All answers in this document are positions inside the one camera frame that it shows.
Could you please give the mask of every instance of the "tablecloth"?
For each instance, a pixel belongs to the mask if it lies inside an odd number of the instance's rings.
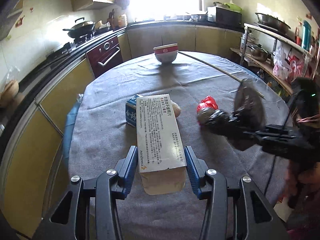
[[[264,95],[267,123],[282,124],[288,111],[285,102],[258,77],[227,59],[186,53],[240,79],[252,79]],[[232,112],[238,86],[238,81],[222,72],[181,54],[169,65],[161,65],[151,54],[107,71],[85,90],[72,136],[69,175],[91,179],[113,168],[119,159],[125,158],[131,145],[137,145],[136,129],[125,122],[126,101],[135,94],[169,93],[171,100],[182,108],[177,123],[183,146],[192,146],[198,158],[225,177],[250,176],[263,191],[273,156],[262,152],[259,146],[244,152],[235,150],[225,137],[201,130],[196,120],[196,107],[207,95],[216,100],[220,109]],[[272,204],[283,190],[287,164],[287,160],[277,157],[266,195]],[[136,171],[131,193],[124,201],[117,201],[124,239],[198,239],[205,202],[192,193],[188,177],[180,192],[147,195]]]

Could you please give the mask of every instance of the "blue box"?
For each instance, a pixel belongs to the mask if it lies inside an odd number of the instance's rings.
[[[143,97],[142,95],[135,95],[130,98],[125,103],[125,120],[129,125],[137,127],[137,116],[136,116],[136,106],[137,106],[137,99]]]

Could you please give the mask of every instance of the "chopstick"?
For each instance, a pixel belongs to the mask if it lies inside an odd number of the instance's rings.
[[[204,64],[206,64],[206,65],[208,65],[208,66],[210,66],[210,67],[215,68],[216,70],[221,71],[222,73],[228,75],[229,77],[232,77],[233,79],[237,80],[238,82],[242,82],[242,80],[241,80],[240,78],[237,78],[236,76],[228,73],[227,71],[225,71],[225,70],[223,70],[223,69],[221,69],[221,68],[219,68],[219,67],[217,67],[217,66],[215,66],[215,65],[212,65],[212,64],[210,64],[210,63],[208,63],[208,62],[205,62],[204,60],[201,60],[201,59],[199,59],[199,58],[196,58],[196,57],[193,57],[193,56],[191,56],[191,55],[185,54],[185,53],[183,53],[183,52],[181,52],[181,51],[178,51],[178,53],[180,53],[180,54],[182,54],[182,55],[185,55],[185,56],[187,56],[187,57],[191,57],[191,58],[193,58],[193,59],[195,59],[195,60],[198,60],[198,61],[200,61],[200,62],[202,62],[202,63],[204,63]],[[262,98],[264,98],[264,96],[263,96],[259,91],[257,91],[257,93],[259,94],[259,96],[261,96]]]

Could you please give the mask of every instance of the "red and white bowl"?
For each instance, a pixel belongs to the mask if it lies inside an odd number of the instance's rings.
[[[172,63],[178,54],[178,43],[153,48],[156,59],[161,63]]]

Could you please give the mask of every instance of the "metal bolt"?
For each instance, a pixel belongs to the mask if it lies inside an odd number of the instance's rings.
[[[214,170],[214,169],[208,169],[208,170],[207,170],[207,173],[208,173],[209,175],[216,175],[216,174],[217,174],[217,171]]]
[[[116,174],[116,170],[115,169],[109,169],[109,170],[107,170],[107,174],[108,175],[115,175]]]
[[[72,181],[72,182],[78,182],[79,180],[80,180],[80,177],[79,177],[78,175],[73,176],[73,177],[71,178],[71,181]]]
[[[248,176],[244,176],[244,177],[242,178],[242,180],[243,180],[244,182],[246,182],[246,183],[251,182],[251,178],[248,177]]]

